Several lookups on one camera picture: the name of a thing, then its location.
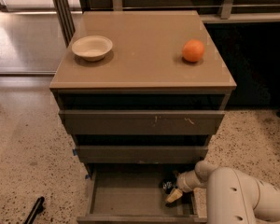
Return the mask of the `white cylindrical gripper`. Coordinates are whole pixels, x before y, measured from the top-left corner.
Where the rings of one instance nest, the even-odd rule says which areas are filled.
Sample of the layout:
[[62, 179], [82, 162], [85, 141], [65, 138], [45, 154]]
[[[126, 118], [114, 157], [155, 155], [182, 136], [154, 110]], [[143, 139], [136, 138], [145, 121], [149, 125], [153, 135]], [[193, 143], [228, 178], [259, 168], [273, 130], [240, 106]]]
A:
[[194, 171], [188, 171], [185, 173], [179, 173], [173, 171], [173, 175], [176, 180], [177, 188], [173, 188], [165, 201], [167, 203], [173, 203], [183, 196], [183, 192], [191, 192], [197, 187], [197, 176]]

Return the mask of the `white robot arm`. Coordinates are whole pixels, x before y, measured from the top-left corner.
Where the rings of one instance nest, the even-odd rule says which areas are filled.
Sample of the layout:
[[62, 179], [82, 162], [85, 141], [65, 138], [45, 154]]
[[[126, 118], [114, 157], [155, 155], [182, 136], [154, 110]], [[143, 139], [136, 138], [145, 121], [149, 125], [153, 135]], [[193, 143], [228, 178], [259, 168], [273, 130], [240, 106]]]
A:
[[280, 189], [230, 167], [199, 161], [191, 171], [178, 174], [167, 203], [184, 193], [206, 188], [207, 224], [257, 224], [280, 220]]

